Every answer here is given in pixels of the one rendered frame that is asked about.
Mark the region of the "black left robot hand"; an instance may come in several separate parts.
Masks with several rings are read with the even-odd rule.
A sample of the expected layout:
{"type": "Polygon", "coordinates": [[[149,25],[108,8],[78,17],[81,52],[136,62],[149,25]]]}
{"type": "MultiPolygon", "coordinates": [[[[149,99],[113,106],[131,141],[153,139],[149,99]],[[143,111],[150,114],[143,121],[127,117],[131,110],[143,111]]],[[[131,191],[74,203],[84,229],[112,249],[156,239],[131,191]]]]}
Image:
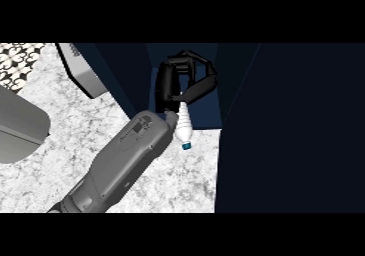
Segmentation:
{"type": "Polygon", "coordinates": [[[159,63],[155,78],[155,112],[178,112],[180,104],[195,103],[217,86],[212,62],[181,50],[159,63]]]}

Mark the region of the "white water bottle blue cap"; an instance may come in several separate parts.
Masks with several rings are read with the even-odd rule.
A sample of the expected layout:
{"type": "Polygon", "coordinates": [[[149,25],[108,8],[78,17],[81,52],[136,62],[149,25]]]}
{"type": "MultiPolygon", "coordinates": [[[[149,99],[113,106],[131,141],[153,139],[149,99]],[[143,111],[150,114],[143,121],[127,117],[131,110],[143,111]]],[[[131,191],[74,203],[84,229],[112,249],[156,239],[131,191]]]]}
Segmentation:
{"type": "Polygon", "coordinates": [[[177,125],[174,129],[174,137],[180,142],[180,146],[183,150],[189,150],[192,148],[190,138],[192,138],[192,122],[189,117],[187,105],[184,102],[180,103],[178,112],[177,112],[177,125]]]}

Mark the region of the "dark navy cabinet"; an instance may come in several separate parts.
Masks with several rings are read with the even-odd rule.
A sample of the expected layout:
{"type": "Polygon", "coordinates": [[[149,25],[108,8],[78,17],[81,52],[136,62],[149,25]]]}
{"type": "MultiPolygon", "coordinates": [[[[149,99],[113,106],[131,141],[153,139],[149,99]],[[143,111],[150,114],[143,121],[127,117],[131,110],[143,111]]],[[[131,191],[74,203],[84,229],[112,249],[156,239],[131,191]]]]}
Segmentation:
{"type": "Polygon", "coordinates": [[[195,130],[223,127],[258,43],[75,43],[74,46],[128,118],[155,108],[155,77],[167,57],[190,50],[209,60],[217,87],[187,110],[195,130]]]}

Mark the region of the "grey flat slab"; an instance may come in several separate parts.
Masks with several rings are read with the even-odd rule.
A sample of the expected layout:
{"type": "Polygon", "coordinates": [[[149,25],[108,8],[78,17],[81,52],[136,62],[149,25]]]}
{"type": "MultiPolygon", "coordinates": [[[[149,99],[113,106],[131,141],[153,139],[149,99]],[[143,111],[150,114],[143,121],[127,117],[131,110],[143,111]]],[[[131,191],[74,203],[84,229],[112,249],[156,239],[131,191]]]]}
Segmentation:
{"type": "Polygon", "coordinates": [[[71,81],[85,96],[94,99],[106,92],[106,88],[77,47],[72,43],[56,43],[54,46],[71,81]]]}

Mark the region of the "grey rounded appliance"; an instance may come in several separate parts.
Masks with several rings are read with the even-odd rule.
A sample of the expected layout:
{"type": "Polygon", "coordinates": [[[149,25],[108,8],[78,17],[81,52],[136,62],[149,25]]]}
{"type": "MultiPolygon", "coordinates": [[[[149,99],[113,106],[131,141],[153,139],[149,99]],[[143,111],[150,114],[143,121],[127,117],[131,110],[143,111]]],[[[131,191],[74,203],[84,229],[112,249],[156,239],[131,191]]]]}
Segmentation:
{"type": "Polygon", "coordinates": [[[0,163],[28,157],[48,136],[47,113],[0,85],[0,163]]]}

